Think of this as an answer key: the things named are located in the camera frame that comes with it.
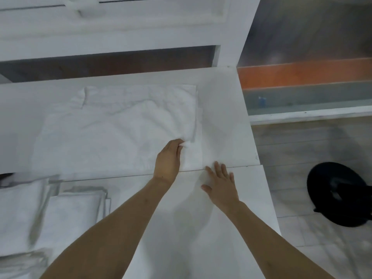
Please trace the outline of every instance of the tiled floor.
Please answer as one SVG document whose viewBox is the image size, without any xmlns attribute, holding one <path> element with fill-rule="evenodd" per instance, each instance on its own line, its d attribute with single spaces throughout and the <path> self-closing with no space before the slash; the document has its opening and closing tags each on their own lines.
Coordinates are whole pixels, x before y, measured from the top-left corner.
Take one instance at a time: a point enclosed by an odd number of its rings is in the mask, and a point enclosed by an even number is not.
<svg viewBox="0 0 372 279">
<path fill-rule="evenodd" d="M 336 161 L 372 185 L 372 117 L 253 126 L 283 237 L 336 279 L 372 278 L 372 221 L 336 225 L 314 206 L 307 175 Z"/>
</svg>

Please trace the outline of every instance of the black object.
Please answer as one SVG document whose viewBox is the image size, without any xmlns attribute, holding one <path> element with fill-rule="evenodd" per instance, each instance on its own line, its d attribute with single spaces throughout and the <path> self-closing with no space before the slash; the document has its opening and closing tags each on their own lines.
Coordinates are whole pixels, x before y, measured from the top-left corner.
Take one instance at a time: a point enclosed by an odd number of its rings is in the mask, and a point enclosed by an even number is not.
<svg viewBox="0 0 372 279">
<path fill-rule="evenodd" d="M 307 177 L 307 191 L 314 211 L 338 225 L 356 227 L 372 220 L 372 186 L 347 166 L 316 165 Z"/>
</svg>

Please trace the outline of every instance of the white wooden frame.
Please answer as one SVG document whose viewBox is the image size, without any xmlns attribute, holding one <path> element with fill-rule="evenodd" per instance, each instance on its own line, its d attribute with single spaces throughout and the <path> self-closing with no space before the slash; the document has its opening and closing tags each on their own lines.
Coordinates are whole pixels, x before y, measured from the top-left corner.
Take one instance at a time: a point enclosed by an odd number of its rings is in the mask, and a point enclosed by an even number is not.
<svg viewBox="0 0 372 279">
<path fill-rule="evenodd" d="M 115 28 L 105 32 L 100 28 L 97 32 L 58 34 L 56 26 L 54 32 L 51 29 L 42 36 L 26 33 L 9 37 L 4 26 L 13 24 L 11 21 L 1 23 L 0 61 L 216 45 L 213 65 L 236 66 L 259 1 L 230 0 L 225 20 L 198 23 L 196 19 L 193 23 L 161 23 L 157 27 Z"/>
</svg>

